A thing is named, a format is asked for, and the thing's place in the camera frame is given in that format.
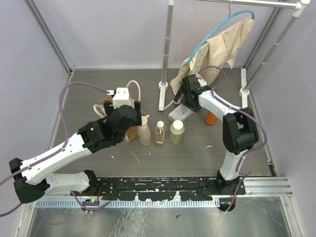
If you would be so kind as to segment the white bottle dark cap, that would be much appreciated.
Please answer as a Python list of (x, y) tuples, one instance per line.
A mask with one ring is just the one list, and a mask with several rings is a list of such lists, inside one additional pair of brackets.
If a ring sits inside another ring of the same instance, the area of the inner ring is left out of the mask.
[(194, 112), (192, 110), (180, 104), (177, 108), (175, 108), (172, 112), (168, 114), (168, 118), (172, 122), (176, 120), (180, 120), (183, 122), (193, 113)]

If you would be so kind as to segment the watermelon print canvas bag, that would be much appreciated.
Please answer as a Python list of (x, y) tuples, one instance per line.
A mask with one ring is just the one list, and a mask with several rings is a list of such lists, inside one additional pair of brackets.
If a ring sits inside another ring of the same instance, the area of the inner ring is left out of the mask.
[[(129, 87), (135, 84), (138, 97), (130, 96)], [(151, 131), (148, 125), (149, 114), (141, 109), (141, 87), (135, 80), (130, 80), (125, 87), (110, 91), (109, 95), (93, 106), (101, 118), (109, 118), (116, 132), (121, 132), (124, 141), (129, 143), (138, 138), (142, 146), (151, 145)]]

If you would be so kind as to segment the beige bottle round cap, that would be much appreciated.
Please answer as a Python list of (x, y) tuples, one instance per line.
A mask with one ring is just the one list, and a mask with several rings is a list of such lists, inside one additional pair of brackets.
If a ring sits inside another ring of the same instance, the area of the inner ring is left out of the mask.
[(150, 115), (141, 116), (142, 124), (137, 127), (138, 139), (141, 145), (148, 147), (151, 145), (151, 131), (148, 126)]

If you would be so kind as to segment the olive green lotion bottle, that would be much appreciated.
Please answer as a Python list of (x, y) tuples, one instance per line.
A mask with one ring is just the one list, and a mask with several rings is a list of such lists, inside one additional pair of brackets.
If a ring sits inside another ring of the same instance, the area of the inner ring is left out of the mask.
[(170, 142), (174, 145), (180, 144), (185, 131), (184, 124), (181, 120), (175, 120), (170, 126)]

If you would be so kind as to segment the orange bottle blue pump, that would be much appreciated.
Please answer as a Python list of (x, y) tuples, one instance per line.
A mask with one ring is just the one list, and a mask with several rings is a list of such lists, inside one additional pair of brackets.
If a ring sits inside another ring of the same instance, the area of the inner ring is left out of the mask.
[(213, 126), (216, 123), (217, 119), (218, 118), (212, 112), (208, 112), (205, 118), (205, 123), (209, 126)]

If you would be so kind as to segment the clear bottle white cap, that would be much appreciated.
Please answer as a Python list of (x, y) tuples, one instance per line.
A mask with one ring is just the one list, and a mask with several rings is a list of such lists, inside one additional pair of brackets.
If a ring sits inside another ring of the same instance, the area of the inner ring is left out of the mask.
[(155, 127), (155, 140), (156, 140), (156, 146), (162, 147), (165, 142), (165, 122), (160, 120), (156, 123)]

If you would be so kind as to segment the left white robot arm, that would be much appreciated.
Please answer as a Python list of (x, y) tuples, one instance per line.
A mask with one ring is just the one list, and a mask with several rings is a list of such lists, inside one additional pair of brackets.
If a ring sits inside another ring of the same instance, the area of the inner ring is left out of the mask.
[(51, 150), (28, 160), (15, 158), (9, 167), (14, 189), (21, 203), (30, 203), (45, 194), (68, 192), (95, 195), (99, 181), (92, 170), (77, 174), (56, 174), (55, 171), (82, 157), (123, 142), (126, 131), (140, 126), (141, 103), (112, 109), (105, 118), (87, 123), (68, 140)]

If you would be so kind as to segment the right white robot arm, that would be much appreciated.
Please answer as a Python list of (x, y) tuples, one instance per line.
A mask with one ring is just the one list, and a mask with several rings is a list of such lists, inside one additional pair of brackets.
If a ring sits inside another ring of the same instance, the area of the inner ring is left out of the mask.
[(221, 194), (228, 194), (237, 185), (240, 168), (247, 152), (259, 141), (253, 111), (242, 109), (222, 99), (209, 86), (201, 86), (195, 75), (186, 76), (175, 101), (192, 112), (207, 109), (222, 122), (222, 140), (226, 148), (223, 165), (217, 172), (216, 187)]

